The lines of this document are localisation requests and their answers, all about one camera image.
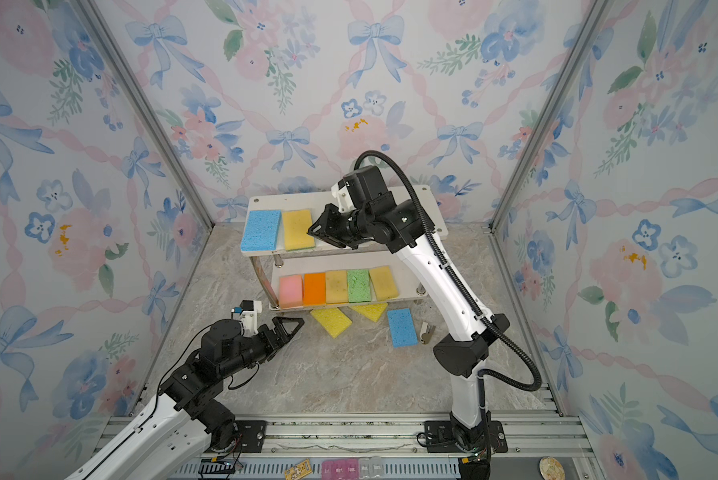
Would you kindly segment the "yellow sponge bottom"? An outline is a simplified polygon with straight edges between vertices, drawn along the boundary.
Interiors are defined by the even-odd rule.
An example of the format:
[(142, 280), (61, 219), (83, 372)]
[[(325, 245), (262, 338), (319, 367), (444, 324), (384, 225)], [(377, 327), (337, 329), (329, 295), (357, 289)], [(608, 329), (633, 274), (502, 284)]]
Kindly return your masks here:
[(346, 270), (333, 270), (325, 273), (325, 300), (327, 304), (349, 302)]

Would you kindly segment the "green sponge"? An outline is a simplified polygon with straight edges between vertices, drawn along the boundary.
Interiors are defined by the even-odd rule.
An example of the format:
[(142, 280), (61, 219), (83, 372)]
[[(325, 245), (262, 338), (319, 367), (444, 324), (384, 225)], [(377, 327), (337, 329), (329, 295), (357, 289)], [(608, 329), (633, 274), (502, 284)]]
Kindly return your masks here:
[(372, 301), (371, 282), (368, 270), (348, 270), (347, 285), (348, 301), (350, 303), (367, 303)]

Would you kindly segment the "blue sponge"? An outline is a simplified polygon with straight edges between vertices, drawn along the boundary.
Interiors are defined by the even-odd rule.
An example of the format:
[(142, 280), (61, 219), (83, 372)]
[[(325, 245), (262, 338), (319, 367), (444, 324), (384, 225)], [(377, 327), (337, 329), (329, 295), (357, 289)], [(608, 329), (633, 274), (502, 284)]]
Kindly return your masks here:
[(419, 343), (409, 308), (389, 310), (387, 319), (394, 348), (414, 346)]
[(280, 221), (279, 210), (250, 212), (240, 244), (241, 251), (243, 253), (275, 251)]

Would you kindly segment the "dark yellow sponge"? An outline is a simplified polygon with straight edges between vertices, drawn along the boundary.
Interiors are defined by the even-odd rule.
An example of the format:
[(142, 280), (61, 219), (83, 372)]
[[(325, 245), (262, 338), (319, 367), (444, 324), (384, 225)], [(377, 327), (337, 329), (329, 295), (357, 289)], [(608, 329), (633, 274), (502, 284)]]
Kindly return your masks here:
[(389, 266), (375, 267), (369, 270), (370, 281), (378, 301), (395, 299), (399, 290)]

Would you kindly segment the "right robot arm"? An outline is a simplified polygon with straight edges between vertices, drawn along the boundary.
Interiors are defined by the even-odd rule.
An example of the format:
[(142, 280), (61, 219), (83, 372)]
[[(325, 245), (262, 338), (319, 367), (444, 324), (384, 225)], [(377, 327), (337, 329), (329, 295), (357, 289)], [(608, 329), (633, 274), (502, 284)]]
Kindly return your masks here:
[(410, 183), (405, 189), (409, 198), (398, 202), (379, 168), (353, 171), (332, 186), (332, 201), (308, 234), (336, 248), (377, 243), (415, 274), (448, 328), (434, 355), (451, 379), (454, 443), (465, 452), (476, 452), (487, 447), (486, 395), (478, 373), (485, 369), (489, 345), (495, 340), (485, 325), (491, 312), (463, 281), (453, 279), (457, 270), (433, 221)]

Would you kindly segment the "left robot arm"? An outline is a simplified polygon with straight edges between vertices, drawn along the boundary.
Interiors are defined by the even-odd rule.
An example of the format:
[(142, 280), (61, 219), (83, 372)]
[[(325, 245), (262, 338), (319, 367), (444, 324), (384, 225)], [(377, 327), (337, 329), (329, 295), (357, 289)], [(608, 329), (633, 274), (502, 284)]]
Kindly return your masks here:
[(199, 347), (163, 376), (143, 410), (68, 477), (167, 479), (207, 450), (236, 448), (236, 417), (216, 397), (235, 374), (274, 358), (304, 325), (301, 318), (277, 316), (251, 337), (236, 319), (200, 330)]

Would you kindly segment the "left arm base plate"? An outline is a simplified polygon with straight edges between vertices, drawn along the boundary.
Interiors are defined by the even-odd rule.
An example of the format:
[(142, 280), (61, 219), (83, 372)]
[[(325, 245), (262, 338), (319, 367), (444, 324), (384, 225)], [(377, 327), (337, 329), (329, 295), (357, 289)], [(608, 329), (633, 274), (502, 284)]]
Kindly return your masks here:
[(211, 434), (210, 450), (218, 454), (261, 453), (267, 426), (264, 420), (226, 423)]

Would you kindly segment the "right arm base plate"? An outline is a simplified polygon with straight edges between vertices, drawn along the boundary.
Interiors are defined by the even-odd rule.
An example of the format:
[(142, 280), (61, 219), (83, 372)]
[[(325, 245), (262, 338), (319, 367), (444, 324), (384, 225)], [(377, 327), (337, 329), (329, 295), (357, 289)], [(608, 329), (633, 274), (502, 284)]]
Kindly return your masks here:
[(485, 451), (507, 453), (509, 450), (503, 425), (494, 420), (482, 421), (472, 429), (450, 420), (425, 421), (417, 441), (428, 453), (474, 455)]

